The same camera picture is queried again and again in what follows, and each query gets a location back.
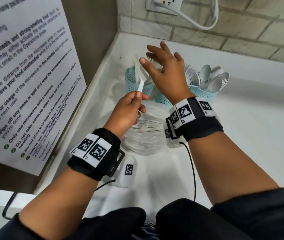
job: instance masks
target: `brown panel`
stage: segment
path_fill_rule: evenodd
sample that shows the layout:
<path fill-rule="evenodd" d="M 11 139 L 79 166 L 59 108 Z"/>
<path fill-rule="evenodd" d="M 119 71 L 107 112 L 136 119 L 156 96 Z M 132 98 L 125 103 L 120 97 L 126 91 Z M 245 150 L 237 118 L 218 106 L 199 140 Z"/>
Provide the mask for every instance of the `brown panel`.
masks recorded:
<path fill-rule="evenodd" d="M 117 32 L 116 0 L 62 0 L 62 4 L 89 86 Z M 0 190 L 33 193 L 44 169 L 36 177 L 0 164 Z"/>

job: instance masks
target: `qr code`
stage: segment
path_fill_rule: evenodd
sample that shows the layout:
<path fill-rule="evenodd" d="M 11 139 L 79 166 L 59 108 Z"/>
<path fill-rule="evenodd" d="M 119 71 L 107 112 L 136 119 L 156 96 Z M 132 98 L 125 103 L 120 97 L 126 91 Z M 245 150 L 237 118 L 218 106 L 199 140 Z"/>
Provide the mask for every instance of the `qr code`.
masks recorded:
<path fill-rule="evenodd" d="M 201 107 L 203 110 L 213 110 L 210 106 L 210 104 L 206 101 L 200 101 Z"/>
<path fill-rule="evenodd" d="M 106 152 L 107 150 L 104 147 L 100 146 L 99 144 L 95 144 L 89 154 L 100 161 Z"/>
<path fill-rule="evenodd" d="M 172 123 L 175 124 L 177 121 L 179 121 L 179 116 L 176 111 L 174 111 L 171 115 Z"/>
<path fill-rule="evenodd" d="M 181 118 L 187 117 L 188 115 L 192 114 L 191 109 L 188 104 L 182 106 L 178 109 Z"/>
<path fill-rule="evenodd" d="M 77 148 L 82 151 L 86 151 L 92 145 L 92 143 L 93 143 L 92 140 L 84 138 L 84 140 L 81 142 L 81 144 Z"/>
<path fill-rule="evenodd" d="M 132 175 L 133 172 L 133 165 L 132 164 L 127 164 L 125 168 L 125 173 L 124 175 Z"/>
<path fill-rule="evenodd" d="M 170 138 L 171 136 L 170 136 L 169 129 L 165 129 L 164 131 L 165 131 L 165 137 Z"/>

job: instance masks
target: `paper sign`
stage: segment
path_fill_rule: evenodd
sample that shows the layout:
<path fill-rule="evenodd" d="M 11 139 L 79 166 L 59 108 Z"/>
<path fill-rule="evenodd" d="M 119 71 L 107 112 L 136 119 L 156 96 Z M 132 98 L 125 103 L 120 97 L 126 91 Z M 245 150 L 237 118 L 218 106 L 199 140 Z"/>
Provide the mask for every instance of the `paper sign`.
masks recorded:
<path fill-rule="evenodd" d="M 61 0 L 0 0 L 0 163 L 39 175 L 85 88 Z"/>

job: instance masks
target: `outlet cover plate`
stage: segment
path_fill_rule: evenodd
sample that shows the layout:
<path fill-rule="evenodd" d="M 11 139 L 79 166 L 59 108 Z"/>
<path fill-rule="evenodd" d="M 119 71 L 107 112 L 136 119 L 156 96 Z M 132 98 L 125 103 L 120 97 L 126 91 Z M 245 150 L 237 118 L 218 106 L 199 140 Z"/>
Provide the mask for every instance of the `outlet cover plate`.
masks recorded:
<path fill-rule="evenodd" d="M 182 1 L 183 0 L 162 0 L 162 3 L 164 3 L 165 5 L 169 5 L 170 7 L 173 7 L 177 11 L 180 11 Z M 162 12 L 162 13 L 177 15 L 175 12 L 172 12 L 168 9 L 155 6 L 154 0 L 147 0 L 146 9 L 149 10 L 149 11 L 155 11 L 155 12 Z"/>

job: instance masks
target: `black shirt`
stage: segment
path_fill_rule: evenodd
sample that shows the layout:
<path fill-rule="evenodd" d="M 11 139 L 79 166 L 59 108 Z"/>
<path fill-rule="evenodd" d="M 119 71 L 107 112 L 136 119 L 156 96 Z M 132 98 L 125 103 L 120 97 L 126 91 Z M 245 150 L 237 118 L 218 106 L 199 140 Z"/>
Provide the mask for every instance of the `black shirt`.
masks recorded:
<path fill-rule="evenodd" d="M 145 219 L 141 208 L 118 209 L 104 216 L 84 218 L 78 230 L 65 239 L 128 239 Z M 236 197 L 211 210 L 179 199 L 156 214 L 155 228 L 162 239 L 284 239 L 284 188 Z M 0 229 L 0 239 L 42 238 L 25 227 L 16 214 Z"/>

